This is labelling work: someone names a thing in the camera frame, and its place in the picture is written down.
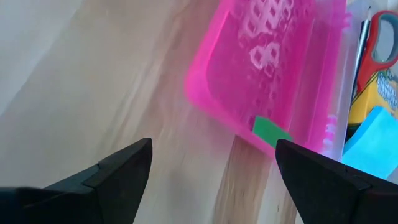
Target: plastic bin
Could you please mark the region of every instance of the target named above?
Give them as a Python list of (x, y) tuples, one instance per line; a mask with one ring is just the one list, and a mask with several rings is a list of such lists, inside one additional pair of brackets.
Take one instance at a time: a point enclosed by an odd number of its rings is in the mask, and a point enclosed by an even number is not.
[(336, 100), (349, 90), (336, 84), (353, 79), (336, 73), (345, 9), (345, 0), (221, 0), (188, 71), (188, 98), (271, 157), (252, 133), (256, 116), (338, 159)]

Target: scissors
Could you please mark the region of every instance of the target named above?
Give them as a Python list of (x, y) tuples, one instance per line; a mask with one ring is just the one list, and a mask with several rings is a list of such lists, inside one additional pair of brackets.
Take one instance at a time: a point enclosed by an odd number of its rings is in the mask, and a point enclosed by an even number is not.
[[(381, 33), (381, 21), (390, 23), (394, 31), (394, 44), (387, 60), (380, 60), (376, 52), (376, 46)], [(398, 61), (398, 14), (392, 11), (380, 11), (376, 13), (372, 16), (369, 33), (363, 61), (359, 69), (358, 93), (361, 93), (366, 88), (366, 84), (373, 74), (392, 67)]]

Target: green paper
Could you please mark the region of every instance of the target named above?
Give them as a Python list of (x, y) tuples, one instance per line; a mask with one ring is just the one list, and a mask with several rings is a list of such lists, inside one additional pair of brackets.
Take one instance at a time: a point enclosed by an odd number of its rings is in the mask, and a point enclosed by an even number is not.
[(291, 141), (292, 137), (280, 129), (276, 124), (267, 118), (262, 118), (260, 116), (256, 117), (254, 122), (253, 133), (259, 136), (262, 140), (272, 146), (274, 149), (276, 147), (276, 142), (280, 139), (286, 139)]

